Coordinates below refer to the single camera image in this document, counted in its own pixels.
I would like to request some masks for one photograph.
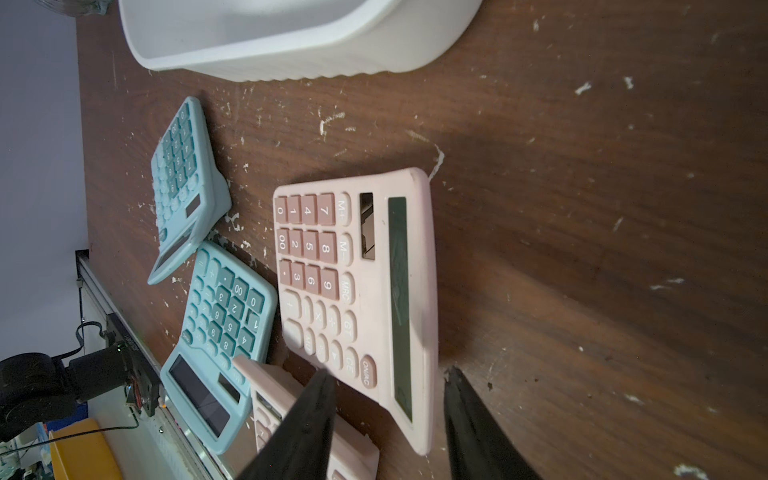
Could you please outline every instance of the pink calculator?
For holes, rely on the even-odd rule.
[[[288,347],[376,400],[426,455],[438,353],[426,174],[285,185],[273,200]]]

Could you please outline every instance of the black cable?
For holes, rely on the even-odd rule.
[[[61,355],[57,355],[57,356],[53,357],[53,360],[63,360],[63,359],[69,358],[69,357],[73,356],[74,354],[79,353],[81,350],[83,350],[83,348],[85,348],[85,339],[80,334],[80,330],[82,330],[84,327],[90,326],[90,325],[97,326],[98,327],[98,335],[101,338],[104,338],[104,327],[101,326],[101,324],[99,322],[83,322],[80,325],[78,325],[78,328],[74,329],[74,337],[78,340],[78,343],[80,344],[80,348],[78,348],[76,350],[72,350],[71,352],[62,353]]]
[[[7,452],[0,452],[0,456],[7,455],[9,453],[16,453],[21,452],[22,450],[29,450],[33,447],[38,447],[40,445],[47,445],[49,443],[58,442],[59,440],[66,440],[66,439],[73,439],[74,437],[79,437],[83,435],[90,435],[91,433],[99,433],[99,432],[110,432],[112,430],[133,430],[139,428],[139,419],[136,418],[136,412],[131,407],[128,407],[131,409],[131,415],[134,416],[134,422],[136,422],[136,425],[133,426],[125,426],[125,427],[109,427],[108,429],[96,429],[96,430],[88,430],[87,432],[80,432],[80,433],[73,433],[72,435],[66,435],[59,439],[52,439],[47,440],[45,442],[39,442],[39,443],[33,443],[32,445],[27,445],[25,447],[21,447],[19,449],[14,450],[8,450]]]

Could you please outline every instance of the pink button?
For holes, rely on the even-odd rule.
[[[275,199],[275,221],[277,223],[288,223],[288,204],[285,197]]]

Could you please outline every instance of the white paint speck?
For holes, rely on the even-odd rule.
[[[574,90],[574,93],[575,93],[576,95],[581,95],[581,94],[583,94],[584,92],[586,92],[587,90],[589,90],[590,88],[592,88],[592,84],[591,84],[591,83],[589,83],[589,82],[587,81],[587,82],[585,82],[585,83],[584,83],[582,86],[580,86],[579,88],[577,88],[576,90]]]
[[[672,472],[678,477],[682,477],[683,475],[693,475],[699,480],[710,480],[710,478],[707,476],[707,473],[701,468],[694,467],[692,465],[685,465],[683,463],[675,467]]]
[[[621,225],[621,222],[624,221],[624,217],[619,217],[618,220],[616,220],[616,223],[614,223],[614,233],[616,233],[616,230],[619,229],[619,226]]]
[[[637,403],[640,406],[645,405],[645,402],[643,402],[642,400],[640,400],[638,397],[634,395],[630,395],[629,393],[625,393],[624,398],[629,400],[632,403]]]

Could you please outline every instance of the white wall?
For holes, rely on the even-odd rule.
[[[0,2],[0,359],[77,346],[88,248],[74,19]]]

